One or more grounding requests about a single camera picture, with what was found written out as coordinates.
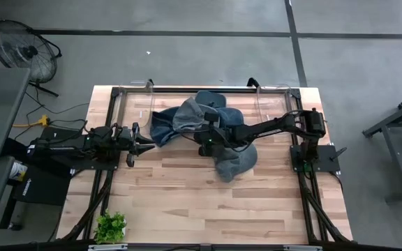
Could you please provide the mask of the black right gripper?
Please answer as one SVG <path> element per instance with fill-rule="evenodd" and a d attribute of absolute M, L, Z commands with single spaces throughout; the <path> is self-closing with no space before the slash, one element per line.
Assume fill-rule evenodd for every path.
<path fill-rule="evenodd" d="M 201 156 L 213 156 L 214 148 L 222 146 L 225 149 L 234 149 L 230 143 L 232 128 L 235 125 L 221 114 L 206 112 L 204 122 L 199 130 L 196 130 L 193 139 L 199 144 L 198 154 Z"/>

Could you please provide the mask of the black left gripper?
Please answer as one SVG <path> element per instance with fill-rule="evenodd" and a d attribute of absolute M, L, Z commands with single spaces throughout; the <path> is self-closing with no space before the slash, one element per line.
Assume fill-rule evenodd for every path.
<path fill-rule="evenodd" d="M 139 134 L 138 133 L 139 133 L 139 124 L 135 122 L 133 123 L 131 129 L 123 127 L 122 131 L 119 133 L 117 137 L 117 149 L 119 151 L 128 151 L 126 164 L 129 167 L 134 167 L 135 156 L 139 156 L 145 153 L 146 151 L 155 148 L 155 146 L 153 145 L 155 144 L 154 140 L 148 139 L 142 136 L 140 133 Z"/>

